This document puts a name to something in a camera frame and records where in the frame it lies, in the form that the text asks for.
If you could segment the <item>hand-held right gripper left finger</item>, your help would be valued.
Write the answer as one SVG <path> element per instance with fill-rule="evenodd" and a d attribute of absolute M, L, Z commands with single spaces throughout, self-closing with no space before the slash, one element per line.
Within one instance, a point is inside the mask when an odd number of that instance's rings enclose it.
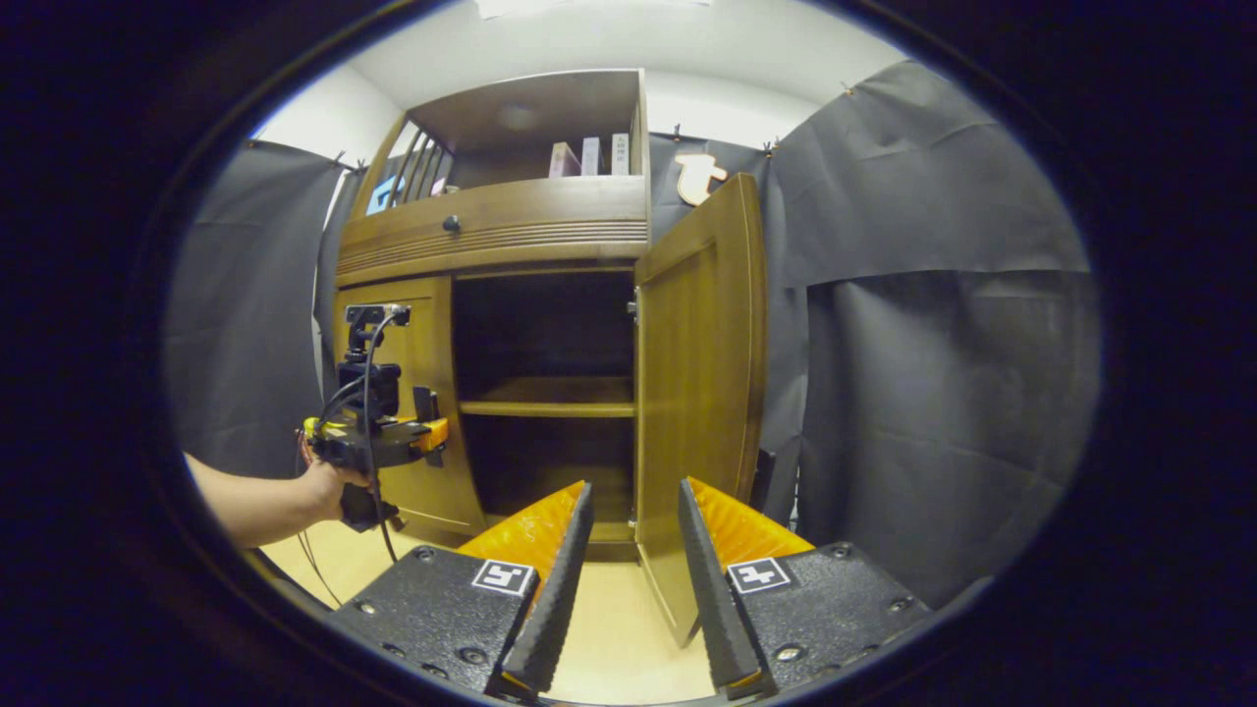
<path fill-rule="evenodd" d="M 595 523 L 578 481 L 458 548 L 414 547 L 329 615 L 427 679 L 528 701 L 548 692 Z"/>

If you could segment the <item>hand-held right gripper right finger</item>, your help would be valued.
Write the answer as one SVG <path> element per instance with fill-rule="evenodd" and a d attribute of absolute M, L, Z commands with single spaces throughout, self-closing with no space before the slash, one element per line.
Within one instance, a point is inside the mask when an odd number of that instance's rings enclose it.
<path fill-rule="evenodd" d="M 810 543 L 694 477 L 678 518 L 711 681 L 732 701 L 833 679 L 931 616 L 854 543 Z"/>

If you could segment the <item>wooden cabinet door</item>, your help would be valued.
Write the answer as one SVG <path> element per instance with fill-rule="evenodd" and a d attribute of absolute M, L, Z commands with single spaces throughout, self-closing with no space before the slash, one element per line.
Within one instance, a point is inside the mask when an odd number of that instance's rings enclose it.
<path fill-rule="evenodd" d="M 342 288 L 334 296 L 334 353 L 347 348 L 349 304 L 407 304 L 409 326 L 390 325 L 375 359 L 403 369 L 400 377 L 400 416 L 414 416 L 414 387 L 427 387 L 437 398 L 447 420 L 447 439 L 441 462 L 430 458 L 392 465 L 380 473 L 383 501 L 400 509 L 403 533 L 474 536 L 486 520 L 468 460 L 466 442 L 458 400 L 458 369 L 453 346 L 453 277 L 432 276 L 398 279 L 382 286 Z"/>
<path fill-rule="evenodd" d="M 679 521 L 695 478 L 745 499 L 766 392 L 760 198 L 737 174 L 634 264 L 634 545 L 672 643 L 699 629 Z"/>

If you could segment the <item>wooden double-door shoe cabinet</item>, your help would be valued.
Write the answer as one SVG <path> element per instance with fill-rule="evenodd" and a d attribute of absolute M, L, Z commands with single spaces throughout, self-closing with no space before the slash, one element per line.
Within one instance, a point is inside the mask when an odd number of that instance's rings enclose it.
<path fill-rule="evenodd" d="M 385 247 L 342 259 L 337 292 L 453 277 L 455 390 L 520 376 L 623 376 L 634 384 L 634 264 L 738 171 L 708 155 L 665 169 L 678 221 L 656 226 L 645 73 L 606 69 L 503 81 L 405 109 L 382 140 L 349 220 L 459 190 L 548 177 L 552 143 L 579 159 L 598 136 L 631 138 L 631 175 L 647 177 L 646 221 L 513 226 L 480 237 Z M 593 488 L 595 552 L 640 565 L 634 530 L 631 419 L 537 419 L 461 413 L 486 527 L 574 481 Z"/>

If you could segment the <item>cabinet inner shelf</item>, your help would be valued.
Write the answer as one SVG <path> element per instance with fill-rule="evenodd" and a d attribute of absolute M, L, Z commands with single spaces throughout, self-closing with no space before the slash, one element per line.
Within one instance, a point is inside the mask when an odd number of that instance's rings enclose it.
<path fill-rule="evenodd" d="M 485 382 L 460 394 L 461 413 L 537 419 L 631 419 L 634 384 L 611 376 L 520 376 Z"/>

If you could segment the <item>wooden cabinet drawer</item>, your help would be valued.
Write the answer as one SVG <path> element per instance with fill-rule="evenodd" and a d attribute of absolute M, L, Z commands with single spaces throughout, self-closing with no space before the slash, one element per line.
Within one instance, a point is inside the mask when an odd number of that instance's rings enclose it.
<path fill-rule="evenodd" d="M 347 221 L 339 255 L 342 259 L 358 258 L 385 247 L 480 237 L 489 230 L 513 226 L 646 221 L 647 196 L 647 177 L 632 175 L 542 177 L 419 198 Z M 442 229 L 442 220 L 453 214 L 463 220 L 463 231 Z"/>

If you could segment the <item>black backdrop cloth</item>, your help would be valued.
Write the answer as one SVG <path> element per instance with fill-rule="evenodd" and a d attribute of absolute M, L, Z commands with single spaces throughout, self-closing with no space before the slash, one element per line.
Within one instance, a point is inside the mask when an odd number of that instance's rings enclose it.
<path fill-rule="evenodd" d="M 759 187 L 768 482 L 813 545 L 852 542 L 943 608 L 1006 569 L 1068 486 L 1099 377 L 1082 238 L 1014 135 L 960 86 L 903 60 L 781 143 L 728 157 L 649 135 L 665 169 L 708 155 Z M 260 253 L 229 221 L 189 242 L 168 335 L 184 447 L 270 474 L 284 429 L 332 385 L 343 230 Z"/>

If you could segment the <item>large ceiling light panel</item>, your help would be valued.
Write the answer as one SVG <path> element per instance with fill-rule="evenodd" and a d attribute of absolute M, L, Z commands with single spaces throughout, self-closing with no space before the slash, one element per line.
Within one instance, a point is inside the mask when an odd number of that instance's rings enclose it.
<path fill-rule="evenodd" d="M 524 15 L 537 13 L 552 13 L 561 8 L 612 8 L 623 9 L 628 6 L 699 6 L 709 8 L 716 0 L 471 0 L 483 20 L 507 18 L 508 15 Z"/>

